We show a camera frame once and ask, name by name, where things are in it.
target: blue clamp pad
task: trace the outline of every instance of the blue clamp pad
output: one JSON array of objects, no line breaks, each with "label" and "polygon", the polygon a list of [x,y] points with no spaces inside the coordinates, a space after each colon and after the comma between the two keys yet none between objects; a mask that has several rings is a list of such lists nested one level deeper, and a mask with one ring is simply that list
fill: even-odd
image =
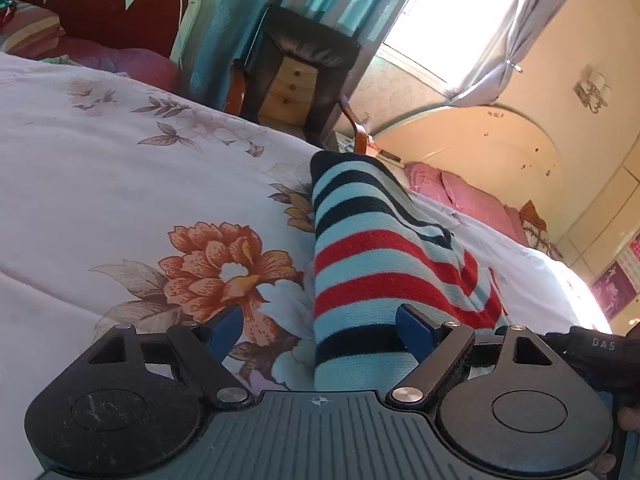
[{"label": "blue clamp pad", "polygon": [[435,325],[428,325],[426,316],[409,304],[402,304],[396,310],[396,332],[400,341],[419,363],[440,343],[440,334]]},{"label": "blue clamp pad", "polygon": [[239,306],[230,312],[226,309],[203,324],[201,341],[209,354],[219,363],[231,352],[240,336],[244,325],[244,316]]}]

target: red headboard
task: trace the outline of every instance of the red headboard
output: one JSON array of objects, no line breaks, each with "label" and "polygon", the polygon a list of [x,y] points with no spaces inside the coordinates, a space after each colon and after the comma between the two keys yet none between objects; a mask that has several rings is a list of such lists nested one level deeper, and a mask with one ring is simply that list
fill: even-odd
[{"label": "red headboard", "polygon": [[180,22],[180,0],[21,1],[57,13],[66,33],[75,38],[111,48],[147,48],[174,61],[180,57],[200,5],[200,0],[182,0]]}]

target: striped sock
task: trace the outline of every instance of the striped sock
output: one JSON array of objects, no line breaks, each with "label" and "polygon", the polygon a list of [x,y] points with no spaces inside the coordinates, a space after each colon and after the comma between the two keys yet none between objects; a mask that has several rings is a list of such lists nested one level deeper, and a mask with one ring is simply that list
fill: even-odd
[{"label": "striped sock", "polygon": [[386,393],[416,361],[396,334],[411,303],[436,322],[506,324],[492,270],[428,218],[374,158],[319,152],[316,212],[316,389]]}]

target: finger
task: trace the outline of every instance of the finger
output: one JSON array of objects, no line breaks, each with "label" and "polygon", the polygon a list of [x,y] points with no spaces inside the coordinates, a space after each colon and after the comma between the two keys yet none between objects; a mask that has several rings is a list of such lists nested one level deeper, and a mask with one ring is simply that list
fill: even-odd
[{"label": "finger", "polygon": [[618,411],[618,425],[624,431],[640,431],[640,408],[621,408]]},{"label": "finger", "polygon": [[616,457],[611,453],[605,453],[600,457],[600,460],[596,464],[594,471],[601,475],[606,475],[616,465]]}]

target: metal rivet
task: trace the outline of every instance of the metal rivet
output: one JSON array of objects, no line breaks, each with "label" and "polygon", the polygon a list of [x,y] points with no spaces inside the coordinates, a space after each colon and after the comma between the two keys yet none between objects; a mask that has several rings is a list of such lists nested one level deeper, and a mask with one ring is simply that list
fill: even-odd
[{"label": "metal rivet", "polygon": [[229,404],[235,404],[237,402],[242,402],[249,395],[242,388],[222,388],[216,393],[216,397],[222,402],[228,402]]},{"label": "metal rivet", "polygon": [[391,392],[391,396],[398,402],[404,402],[406,404],[418,402],[424,397],[423,393],[418,388],[412,388],[411,386],[396,388]]}]

